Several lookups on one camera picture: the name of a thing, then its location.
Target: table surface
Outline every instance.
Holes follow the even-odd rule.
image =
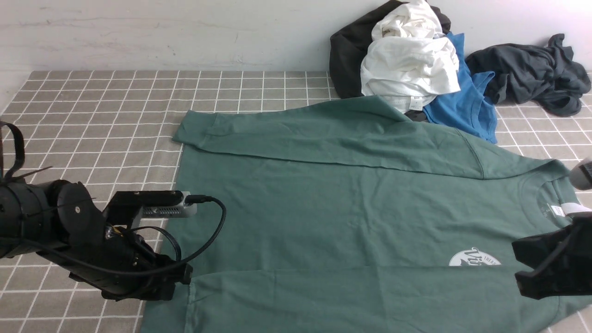
[[[336,99],[326,72],[51,71],[33,72],[1,116],[25,136],[22,172],[29,177],[82,181],[102,209],[118,190],[168,190],[181,146],[171,137],[187,110],[252,113]],[[549,115],[535,103],[497,107],[498,145],[567,167],[592,155],[592,94],[571,118]],[[12,142],[6,132],[5,150]],[[5,164],[11,165],[13,156]],[[578,193],[592,207],[592,191]],[[163,226],[165,220],[143,225]],[[140,232],[156,248],[153,230]],[[139,332],[143,302],[105,301],[100,292],[67,277],[66,270],[28,254],[0,261],[0,331]],[[590,333],[592,308],[549,332]]]

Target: clothing tag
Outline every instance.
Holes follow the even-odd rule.
[[[553,214],[555,214],[557,216],[565,217],[565,213],[563,212],[563,208],[561,208],[559,206],[549,206],[549,207],[551,207],[551,210],[553,210]]]
[[[582,206],[579,203],[563,203],[561,204],[561,209],[568,216],[592,216],[592,209]]]
[[[421,97],[411,96],[411,101],[409,102],[409,110],[422,111],[422,101],[423,100]]]

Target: white circular logo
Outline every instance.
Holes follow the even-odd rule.
[[[455,254],[448,263],[448,266],[481,265],[501,265],[501,263],[487,253],[479,251],[478,248],[471,248],[470,250],[461,251]]]

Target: green t-shirt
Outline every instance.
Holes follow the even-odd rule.
[[[379,97],[277,113],[189,112],[177,188],[228,208],[190,286],[143,332],[532,332],[589,297],[522,297],[511,242],[577,202],[556,160],[409,121]],[[185,255],[220,216],[172,220]]]

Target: pile of clothes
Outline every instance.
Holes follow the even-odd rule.
[[[331,37],[330,76],[341,98],[382,96],[415,121],[496,143],[495,104],[534,100],[567,117],[590,91],[563,34],[546,47],[502,44],[465,59],[464,35],[425,0],[390,0]]]

